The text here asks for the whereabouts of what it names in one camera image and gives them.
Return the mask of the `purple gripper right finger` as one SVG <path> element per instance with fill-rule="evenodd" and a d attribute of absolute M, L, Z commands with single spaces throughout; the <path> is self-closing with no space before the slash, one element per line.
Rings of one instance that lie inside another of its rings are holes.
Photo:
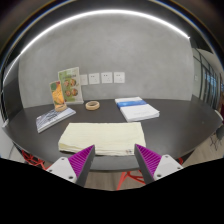
<path fill-rule="evenodd" d="M 160 180 L 182 169 L 182 165 L 170 155 L 159 155 L 138 144 L 135 145 L 134 154 L 146 184 Z"/>

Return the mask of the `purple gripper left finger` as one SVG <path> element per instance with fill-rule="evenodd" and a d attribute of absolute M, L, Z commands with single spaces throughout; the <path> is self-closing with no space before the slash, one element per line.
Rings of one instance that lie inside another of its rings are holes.
<path fill-rule="evenodd" d="M 94 157 L 95 146 L 91 145 L 69 158 L 60 157 L 47 172 L 84 187 Z"/>

